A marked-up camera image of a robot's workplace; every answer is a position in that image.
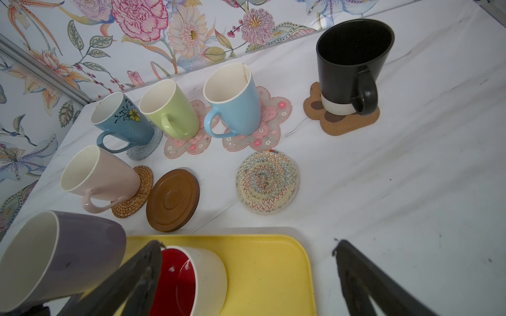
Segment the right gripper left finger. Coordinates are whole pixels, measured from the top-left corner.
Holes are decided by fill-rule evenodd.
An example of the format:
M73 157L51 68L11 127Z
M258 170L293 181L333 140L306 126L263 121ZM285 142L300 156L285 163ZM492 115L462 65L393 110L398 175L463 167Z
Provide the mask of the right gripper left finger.
M149 315L162 267L162 244L149 242L88 296L60 315Z

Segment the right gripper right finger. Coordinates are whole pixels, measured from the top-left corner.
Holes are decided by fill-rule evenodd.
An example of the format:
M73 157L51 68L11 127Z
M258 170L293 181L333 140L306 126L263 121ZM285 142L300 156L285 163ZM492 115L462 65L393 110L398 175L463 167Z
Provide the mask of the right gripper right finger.
M434 315L347 240L340 240L333 257L350 315L375 315L371 301L385 315Z

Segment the red interior white mug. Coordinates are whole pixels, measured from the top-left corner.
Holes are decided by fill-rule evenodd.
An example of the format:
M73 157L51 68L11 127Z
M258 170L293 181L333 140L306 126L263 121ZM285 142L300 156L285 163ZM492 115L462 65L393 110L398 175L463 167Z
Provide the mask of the red interior white mug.
M227 273L210 250L169 246L150 315L219 315L227 295Z

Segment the purple mug back row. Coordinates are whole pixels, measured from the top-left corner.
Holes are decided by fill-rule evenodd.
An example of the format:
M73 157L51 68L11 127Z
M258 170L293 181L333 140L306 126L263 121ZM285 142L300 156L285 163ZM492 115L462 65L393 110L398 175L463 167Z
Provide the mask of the purple mug back row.
M126 233L115 221L62 211L29 219L1 257L1 312L96 287L120 266Z

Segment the woven rattan round coaster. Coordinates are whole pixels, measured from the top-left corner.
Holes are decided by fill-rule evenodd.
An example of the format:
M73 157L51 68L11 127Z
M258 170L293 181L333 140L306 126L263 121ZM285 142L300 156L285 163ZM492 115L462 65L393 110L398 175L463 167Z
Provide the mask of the woven rattan round coaster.
M139 211L147 202L154 185L154 175L151 168L141 165L135 167L134 170L140 177L138 192L131 199L112 207L112 213L120 219L127 218Z

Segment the brown wooden round coaster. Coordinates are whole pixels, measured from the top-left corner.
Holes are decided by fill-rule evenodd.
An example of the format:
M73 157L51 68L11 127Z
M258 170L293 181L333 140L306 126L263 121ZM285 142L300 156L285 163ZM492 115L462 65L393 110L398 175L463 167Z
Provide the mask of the brown wooden round coaster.
M146 217L155 230L179 230L194 215L200 198L196 177L184 169L167 172L152 188L146 204Z

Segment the pink handle mug front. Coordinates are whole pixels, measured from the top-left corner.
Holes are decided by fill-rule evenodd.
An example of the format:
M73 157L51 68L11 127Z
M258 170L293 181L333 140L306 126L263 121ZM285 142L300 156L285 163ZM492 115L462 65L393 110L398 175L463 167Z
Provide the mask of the pink handle mug front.
M84 210L97 214L135 196L141 179L123 160L91 145L71 159L61 175L60 184L64 191L82 197Z

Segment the colourful woven round coaster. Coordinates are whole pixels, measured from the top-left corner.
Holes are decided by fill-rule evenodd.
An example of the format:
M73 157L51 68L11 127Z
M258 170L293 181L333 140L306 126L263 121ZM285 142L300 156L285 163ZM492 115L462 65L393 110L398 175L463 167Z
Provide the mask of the colourful woven round coaster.
M242 162L235 186L245 208L255 214L273 215L296 198L300 172L295 161L282 152L257 151Z

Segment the grey round coaster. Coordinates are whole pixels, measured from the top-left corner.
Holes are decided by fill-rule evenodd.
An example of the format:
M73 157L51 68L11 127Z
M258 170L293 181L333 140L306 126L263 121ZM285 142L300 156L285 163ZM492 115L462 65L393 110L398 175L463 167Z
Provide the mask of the grey round coaster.
M140 161L149 156L159 145L162 140L163 131L156 125L152 125L154 129L154 135L150 142L143 146L134 146L127 150L127 157L134 161Z

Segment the cork paw print coaster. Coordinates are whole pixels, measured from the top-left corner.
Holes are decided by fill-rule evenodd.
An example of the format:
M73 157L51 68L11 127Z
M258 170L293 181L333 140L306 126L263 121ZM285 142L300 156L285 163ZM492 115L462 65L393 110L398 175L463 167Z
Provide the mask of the cork paw print coaster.
M314 82L310 87L310 96L304 100L304 112L308 118L319 121L322 130L331 136L340 136L354 130L373 125L380 116L380 108L368 116L351 114L347 116L334 115L324 109L320 83Z

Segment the blue mug back row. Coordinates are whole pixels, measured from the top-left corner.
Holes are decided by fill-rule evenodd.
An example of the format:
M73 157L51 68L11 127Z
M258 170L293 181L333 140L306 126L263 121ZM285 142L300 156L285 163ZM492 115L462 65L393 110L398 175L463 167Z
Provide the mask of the blue mug back row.
M113 92L99 102L91 116L92 124L102 130L96 144L112 154L119 154L135 146L145 146L154 137L155 130L137 106L122 92ZM112 135L128 145L111 150L104 145L104 138Z

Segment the green handle mug front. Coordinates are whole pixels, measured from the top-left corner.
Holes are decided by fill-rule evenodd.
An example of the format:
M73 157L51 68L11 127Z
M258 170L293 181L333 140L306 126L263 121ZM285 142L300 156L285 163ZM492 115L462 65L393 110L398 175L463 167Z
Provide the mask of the green handle mug front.
M177 140L189 140L200 130L196 111L171 79L154 84L142 97L139 109L151 122Z

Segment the blue handle mug front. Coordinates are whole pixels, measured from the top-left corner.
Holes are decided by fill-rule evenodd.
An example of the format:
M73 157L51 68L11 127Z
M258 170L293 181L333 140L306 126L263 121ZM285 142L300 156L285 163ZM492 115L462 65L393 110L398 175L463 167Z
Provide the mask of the blue handle mug front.
M212 107L204 119L204 128L211 137L247 136L260 126L260 99L252 72L246 64L232 63L213 72L204 84L203 94ZM212 131L215 116L228 127L228 133Z

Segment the black mug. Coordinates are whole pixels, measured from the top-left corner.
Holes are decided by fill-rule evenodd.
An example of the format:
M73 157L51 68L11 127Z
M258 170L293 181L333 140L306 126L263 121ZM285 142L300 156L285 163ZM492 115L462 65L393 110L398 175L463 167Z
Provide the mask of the black mug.
M394 45L386 23L359 18L326 30L316 44L324 109L339 116L367 116L378 108L376 81Z

